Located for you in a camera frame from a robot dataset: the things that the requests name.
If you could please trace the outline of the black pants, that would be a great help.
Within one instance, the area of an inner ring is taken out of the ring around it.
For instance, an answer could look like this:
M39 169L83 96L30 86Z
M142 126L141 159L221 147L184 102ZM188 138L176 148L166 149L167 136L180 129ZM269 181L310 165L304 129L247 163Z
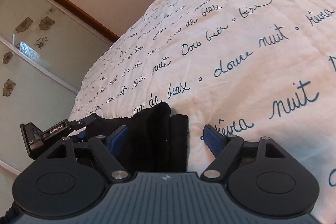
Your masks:
M127 127L122 144L107 141L106 146L129 173L187 170L189 118L171 115L166 102L141 110L131 118L94 117L95 121L86 126L88 139L97 135L110 137L121 126Z

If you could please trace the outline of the white script-print bedspread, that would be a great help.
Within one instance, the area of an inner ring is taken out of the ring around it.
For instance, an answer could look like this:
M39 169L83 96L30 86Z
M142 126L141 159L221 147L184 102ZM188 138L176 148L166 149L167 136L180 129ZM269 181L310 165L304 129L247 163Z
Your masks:
M319 182L335 223L335 0L156 0L91 67L70 114L131 117L166 102L189 117L190 170L210 124L272 137Z

